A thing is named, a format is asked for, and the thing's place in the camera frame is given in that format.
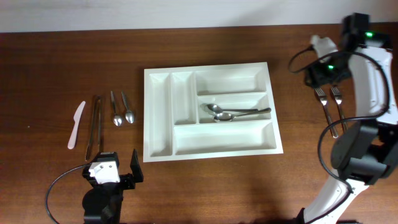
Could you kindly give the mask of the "large metal spoon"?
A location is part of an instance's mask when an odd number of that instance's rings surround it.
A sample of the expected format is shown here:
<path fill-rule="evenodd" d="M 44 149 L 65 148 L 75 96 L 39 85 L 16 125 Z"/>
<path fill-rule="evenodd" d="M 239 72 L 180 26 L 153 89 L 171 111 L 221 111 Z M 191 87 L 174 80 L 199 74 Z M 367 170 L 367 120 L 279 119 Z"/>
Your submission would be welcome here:
<path fill-rule="evenodd" d="M 233 119 L 238 117 L 270 113 L 271 111 L 272 111 L 271 108 L 266 108 L 259 111 L 243 113 L 243 114 L 218 113 L 213 117 L 213 120 L 216 122 L 227 122 L 227 121 L 232 121 Z"/>
<path fill-rule="evenodd" d="M 238 113 L 249 113 L 258 111 L 258 109 L 223 109 L 222 107 L 216 104 L 202 104 L 202 109 L 210 115 L 216 115 L 218 113 L 227 112 L 238 112 Z"/>

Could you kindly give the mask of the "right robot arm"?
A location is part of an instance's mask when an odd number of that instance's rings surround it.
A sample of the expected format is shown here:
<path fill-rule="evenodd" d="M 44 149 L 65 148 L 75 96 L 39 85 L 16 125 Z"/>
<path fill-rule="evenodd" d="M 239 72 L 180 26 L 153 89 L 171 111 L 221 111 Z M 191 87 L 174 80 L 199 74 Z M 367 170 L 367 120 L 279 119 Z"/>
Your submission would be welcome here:
<path fill-rule="evenodd" d="M 306 86 L 319 93 L 352 78 L 356 114 L 341 117 L 343 134 L 325 166 L 328 180 L 317 198 L 299 212 L 295 223 L 339 223 L 350 203 L 397 167 L 397 103 L 391 78 L 392 41 L 372 31 L 367 14 L 342 21 L 341 42 L 314 35 L 309 50 L 317 59 L 301 68 Z"/>

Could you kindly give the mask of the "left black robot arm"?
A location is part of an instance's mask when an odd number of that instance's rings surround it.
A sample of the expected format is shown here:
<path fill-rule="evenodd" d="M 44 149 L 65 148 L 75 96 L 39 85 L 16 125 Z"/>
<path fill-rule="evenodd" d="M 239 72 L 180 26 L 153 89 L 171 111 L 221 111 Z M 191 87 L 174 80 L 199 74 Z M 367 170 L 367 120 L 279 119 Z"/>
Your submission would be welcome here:
<path fill-rule="evenodd" d="M 119 223 L 123 193 L 136 188 L 144 181 L 144 176 L 133 150 L 131 172 L 121 175 L 118 171 L 117 152 L 100 152 L 85 166 L 82 176 L 92 186 L 82 200 L 85 223 Z"/>

